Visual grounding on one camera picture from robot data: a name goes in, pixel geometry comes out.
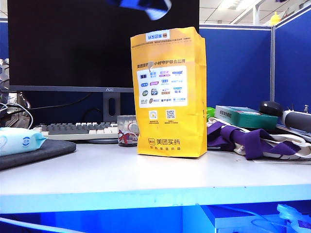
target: ceiling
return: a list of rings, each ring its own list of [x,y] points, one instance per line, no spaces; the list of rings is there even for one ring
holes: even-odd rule
[[[231,23],[244,10],[218,9],[223,0],[200,0],[200,23]],[[301,3],[303,0],[287,0],[276,2],[276,0],[265,0],[259,9],[260,23],[265,24],[276,11],[283,13],[290,6]],[[7,18],[7,0],[0,0],[0,17]],[[239,24],[253,24],[252,11],[247,14]]]

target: keyboard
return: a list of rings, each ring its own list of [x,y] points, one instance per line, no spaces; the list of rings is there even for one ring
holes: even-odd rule
[[[91,139],[117,139],[118,125],[116,122],[93,123],[57,123],[38,125],[33,128],[43,136],[54,140],[91,140]]]

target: qr code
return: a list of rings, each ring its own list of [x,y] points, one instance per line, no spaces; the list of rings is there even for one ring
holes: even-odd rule
[[[166,110],[166,119],[175,119],[175,110]]]

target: glass cup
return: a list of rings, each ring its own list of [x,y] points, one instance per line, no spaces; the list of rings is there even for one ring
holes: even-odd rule
[[[118,144],[122,147],[137,146],[139,129],[136,123],[136,115],[117,116]]]

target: teal box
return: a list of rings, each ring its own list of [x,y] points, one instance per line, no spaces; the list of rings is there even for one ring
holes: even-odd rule
[[[216,105],[215,117],[242,128],[274,129],[278,117],[246,107]]]

